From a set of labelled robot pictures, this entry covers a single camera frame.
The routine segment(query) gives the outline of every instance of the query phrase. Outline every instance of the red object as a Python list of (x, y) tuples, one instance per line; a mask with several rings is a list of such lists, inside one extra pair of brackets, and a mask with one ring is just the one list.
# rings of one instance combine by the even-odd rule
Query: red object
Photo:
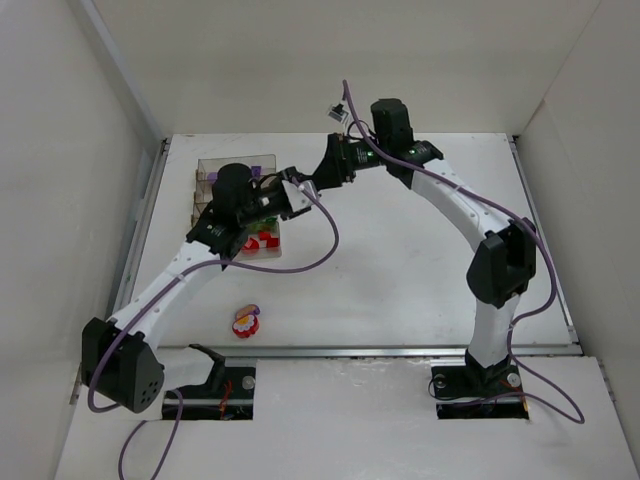
[(247, 240), (247, 243), (244, 244), (244, 247), (242, 247), (242, 251), (249, 255), (258, 253), (259, 249), (260, 243), (258, 243), (255, 238), (249, 238), (249, 240)]
[(267, 240), (267, 248), (278, 248), (280, 246), (280, 239), (272, 237)]
[(239, 338), (249, 338), (260, 328), (260, 322), (258, 321), (258, 317), (255, 315), (247, 315), (246, 317), (242, 317), (235, 322), (231, 326), (233, 333), (236, 334)]

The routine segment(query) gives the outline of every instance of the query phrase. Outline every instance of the white table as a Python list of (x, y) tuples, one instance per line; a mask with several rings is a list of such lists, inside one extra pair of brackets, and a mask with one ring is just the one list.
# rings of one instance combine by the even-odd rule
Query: white table
[[(503, 134), (417, 135), (432, 141), (476, 191), (531, 218), (511, 148)], [(275, 154), (279, 169), (312, 173), (325, 134), (175, 135), (144, 245), (135, 292), (170, 261), (190, 228), (194, 171), (199, 158)], [(435, 346), (467, 345), (475, 301), (465, 273), (472, 252), (462, 235), (424, 199), (384, 168), (359, 172), (352, 185), (326, 190), (323, 203), (341, 233), (326, 264), (300, 275), (228, 269), (207, 285), (167, 332), (164, 345)], [(326, 219), (312, 212), (282, 224), (283, 256), (272, 267), (308, 264), (331, 246)], [(540, 255), (538, 275), (519, 311), (544, 302), (549, 280)], [(230, 328), (248, 303), (262, 309), (261, 329), (248, 339)], [(571, 343), (559, 302), (522, 322), (521, 345)]]
[[(530, 421), (437, 420), (426, 360), (261, 360), (254, 419), (182, 422), (158, 479), (637, 479), (596, 360), (527, 363), (575, 398), (586, 424), (535, 402)], [(522, 380), (528, 392), (569, 408), (526, 372)], [(56, 479), (117, 479), (124, 440), (159, 410), (156, 402), (140, 415), (95, 415), (83, 388)], [(172, 423), (139, 432), (124, 463), (128, 479), (150, 477)]]

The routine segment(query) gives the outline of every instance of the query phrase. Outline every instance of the clear plastic container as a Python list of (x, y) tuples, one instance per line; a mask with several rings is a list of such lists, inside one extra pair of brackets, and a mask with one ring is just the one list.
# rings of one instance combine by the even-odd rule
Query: clear plastic container
[[(220, 168), (230, 163), (243, 163), (250, 167), (256, 178), (276, 172), (275, 155), (255, 155), (251, 157), (208, 158), (198, 160), (196, 170), (196, 190), (193, 195), (191, 225), (195, 225), (200, 214), (213, 199), (211, 185), (216, 181)], [(282, 256), (280, 225), (273, 217), (249, 226), (249, 240), (236, 256), (240, 262), (251, 262)]]

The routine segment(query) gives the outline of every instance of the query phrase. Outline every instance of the white wall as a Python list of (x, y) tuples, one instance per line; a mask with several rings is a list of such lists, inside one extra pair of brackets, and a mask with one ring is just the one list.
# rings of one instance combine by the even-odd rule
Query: white wall
[(0, 476), (42, 479), (142, 149), (64, 0), (0, 1), (0, 45)]
[(602, 0), (519, 150), (585, 352), (640, 461), (640, 2)]
[(416, 131), (520, 133), (598, 0), (96, 0), (165, 134), (323, 132), (352, 82)]

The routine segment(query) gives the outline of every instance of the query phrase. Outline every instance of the screw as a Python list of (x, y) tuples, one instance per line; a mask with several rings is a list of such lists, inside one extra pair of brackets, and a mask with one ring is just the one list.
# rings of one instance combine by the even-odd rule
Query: screw
[(256, 379), (250, 375), (247, 375), (242, 379), (242, 388), (245, 390), (252, 390), (256, 386)]
[(439, 373), (435, 377), (433, 377), (433, 385), (438, 389), (444, 388), (447, 386), (445, 380), (446, 377)]
[(517, 373), (510, 373), (509, 375), (507, 375), (507, 382), (509, 382), (509, 385), (511, 385), (512, 387), (519, 387), (520, 385), (522, 385), (520, 375), (518, 375)]

